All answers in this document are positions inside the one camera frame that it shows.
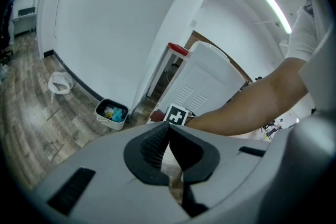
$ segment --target ceiling light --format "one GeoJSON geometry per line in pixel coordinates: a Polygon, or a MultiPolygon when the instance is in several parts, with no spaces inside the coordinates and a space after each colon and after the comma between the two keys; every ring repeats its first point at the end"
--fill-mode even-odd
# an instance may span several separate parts
{"type": "Polygon", "coordinates": [[[275,2],[275,0],[266,0],[266,1],[271,6],[271,8],[274,10],[274,12],[276,13],[276,15],[278,16],[279,20],[281,21],[282,25],[284,26],[285,31],[288,34],[292,33],[292,29],[290,28],[289,23],[288,23],[285,15],[283,14],[281,8],[275,2]]]}

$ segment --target person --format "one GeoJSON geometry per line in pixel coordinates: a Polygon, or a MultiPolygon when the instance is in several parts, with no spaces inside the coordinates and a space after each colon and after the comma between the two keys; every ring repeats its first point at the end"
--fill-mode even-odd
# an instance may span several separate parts
{"type": "Polygon", "coordinates": [[[186,126],[219,135],[239,135],[257,130],[290,110],[308,93],[299,70],[330,27],[322,10],[316,0],[307,0],[298,11],[288,53],[280,66],[246,87],[232,102],[190,119],[186,126]]]}

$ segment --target white trash bin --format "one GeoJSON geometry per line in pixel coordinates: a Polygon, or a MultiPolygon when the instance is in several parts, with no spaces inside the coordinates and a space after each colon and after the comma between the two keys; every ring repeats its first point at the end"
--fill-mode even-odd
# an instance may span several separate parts
{"type": "Polygon", "coordinates": [[[97,117],[97,121],[99,121],[101,124],[103,124],[103,125],[105,125],[109,128],[117,130],[117,131],[120,131],[124,127],[124,124],[125,124],[126,118],[128,116],[128,113],[129,113],[129,109],[127,108],[127,106],[119,104],[117,102],[114,102],[110,99],[101,100],[100,103],[97,105],[96,110],[95,110],[95,115],[97,117]],[[115,122],[113,120],[105,118],[104,117],[105,116],[104,111],[105,111],[105,108],[108,107],[108,106],[110,108],[116,107],[116,108],[119,108],[119,109],[123,109],[124,110],[124,112],[123,112],[124,120],[122,122],[115,122]]]}

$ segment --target black chair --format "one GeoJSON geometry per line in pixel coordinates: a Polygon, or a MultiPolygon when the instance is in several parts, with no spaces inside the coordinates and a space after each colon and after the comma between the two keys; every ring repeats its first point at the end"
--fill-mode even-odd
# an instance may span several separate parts
{"type": "Polygon", "coordinates": [[[9,18],[10,18],[10,13],[12,12],[12,8],[13,8],[13,2],[10,2],[8,7],[7,7],[7,11],[4,15],[4,20],[2,22],[2,30],[0,33],[0,60],[4,59],[4,58],[8,58],[9,60],[9,55],[11,54],[13,55],[13,51],[12,50],[7,50],[6,48],[9,46],[9,32],[8,32],[8,23],[9,23],[9,18]]]}

